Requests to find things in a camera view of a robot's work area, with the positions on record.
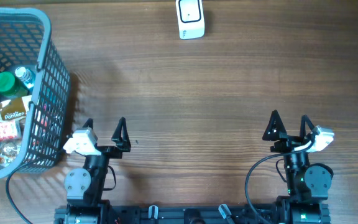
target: basket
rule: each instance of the basket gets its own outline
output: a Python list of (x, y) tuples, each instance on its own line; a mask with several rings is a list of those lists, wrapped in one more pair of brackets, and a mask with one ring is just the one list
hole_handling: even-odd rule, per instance
[(53, 42), (48, 16), (31, 8), (0, 8), (0, 72), (25, 66), (36, 78), (22, 133), (21, 149), (7, 167), (0, 166), (0, 178), (19, 165), (42, 159), (21, 169), (40, 173), (59, 161), (70, 76)]

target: white plug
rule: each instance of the white plug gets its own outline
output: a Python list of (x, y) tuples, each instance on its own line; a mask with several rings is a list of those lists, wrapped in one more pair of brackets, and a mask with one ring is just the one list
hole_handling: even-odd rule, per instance
[[(311, 130), (310, 134), (314, 134), (314, 144), (307, 150), (307, 152), (319, 152), (325, 149), (334, 140), (334, 131), (328, 128), (322, 128), (320, 125)], [(311, 144), (311, 141), (294, 148), (295, 151), (306, 149)]]
[(204, 36), (205, 23), (202, 0), (177, 0), (177, 16), (181, 39)]
[(75, 130), (73, 137), (68, 139), (66, 144), (63, 146), (63, 149), (67, 153), (72, 153), (76, 151), (81, 155), (101, 155), (101, 152), (95, 148), (96, 141), (95, 133), (91, 128), (80, 128)]

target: wood grain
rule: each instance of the wood grain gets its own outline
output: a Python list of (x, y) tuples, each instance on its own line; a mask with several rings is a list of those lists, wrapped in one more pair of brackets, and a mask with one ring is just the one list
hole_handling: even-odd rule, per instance
[(0, 6), (17, 4), (96, 3), (96, 2), (172, 2), (172, 0), (0, 0)]
[[(32, 7), (51, 18), (71, 71), (68, 129), (94, 118), (99, 142), (110, 144), (127, 118), (132, 151), (110, 162), (117, 188), (103, 195), (113, 205), (244, 203), (277, 109), (290, 134), (303, 114), (333, 128), (333, 144), (310, 159), (335, 172), (333, 223), (358, 223), (358, 1), (205, 1), (206, 35), (196, 40), (179, 39), (173, 1)], [(42, 175), (15, 176), (25, 216), (51, 223), (66, 203), (65, 175), (83, 161), (67, 156)], [(254, 202), (286, 194), (274, 163), (255, 170)], [(4, 187), (0, 223), (20, 223)]]

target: snack package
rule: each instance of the snack package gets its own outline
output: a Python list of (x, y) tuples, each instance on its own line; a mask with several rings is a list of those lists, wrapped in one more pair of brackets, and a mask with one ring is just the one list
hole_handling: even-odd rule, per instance
[(25, 118), (29, 110), (31, 95), (0, 102), (0, 123)]
[(0, 141), (19, 139), (22, 137), (19, 121), (8, 121), (0, 123)]
[(7, 140), (0, 143), (0, 165), (8, 166), (16, 159), (22, 146), (22, 140)]

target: pink package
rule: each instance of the pink package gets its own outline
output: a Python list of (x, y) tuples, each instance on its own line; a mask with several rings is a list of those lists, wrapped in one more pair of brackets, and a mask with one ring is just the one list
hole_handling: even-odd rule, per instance
[(0, 141), (22, 137), (19, 122), (16, 120), (0, 123)]

